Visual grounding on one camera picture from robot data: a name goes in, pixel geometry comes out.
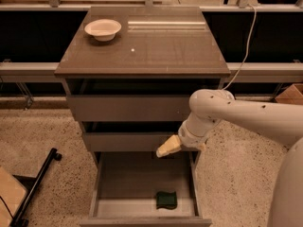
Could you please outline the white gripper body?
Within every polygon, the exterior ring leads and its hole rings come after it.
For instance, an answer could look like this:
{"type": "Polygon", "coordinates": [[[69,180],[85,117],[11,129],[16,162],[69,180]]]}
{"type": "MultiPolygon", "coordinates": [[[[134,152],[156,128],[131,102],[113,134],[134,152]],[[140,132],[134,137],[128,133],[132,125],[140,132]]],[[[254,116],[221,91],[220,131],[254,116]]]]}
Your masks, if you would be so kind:
{"type": "Polygon", "coordinates": [[[182,123],[178,130],[178,136],[183,146],[187,148],[199,148],[208,138],[208,133],[212,130],[212,120],[199,118],[191,113],[182,123]]]}

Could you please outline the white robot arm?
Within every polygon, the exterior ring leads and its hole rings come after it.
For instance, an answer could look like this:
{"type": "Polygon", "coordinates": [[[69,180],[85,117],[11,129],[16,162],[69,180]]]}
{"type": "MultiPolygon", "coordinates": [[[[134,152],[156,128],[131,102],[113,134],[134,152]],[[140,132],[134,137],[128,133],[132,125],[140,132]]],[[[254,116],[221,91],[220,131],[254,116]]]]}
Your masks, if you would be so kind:
{"type": "Polygon", "coordinates": [[[202,89],[189,99],[190,114],[178,133],[156,151],[161,158],[200,148],[225,120],[289,148],[277,174],[267,227],[303,227],[303,107],[236,100],[226,90],[202,89]]]}

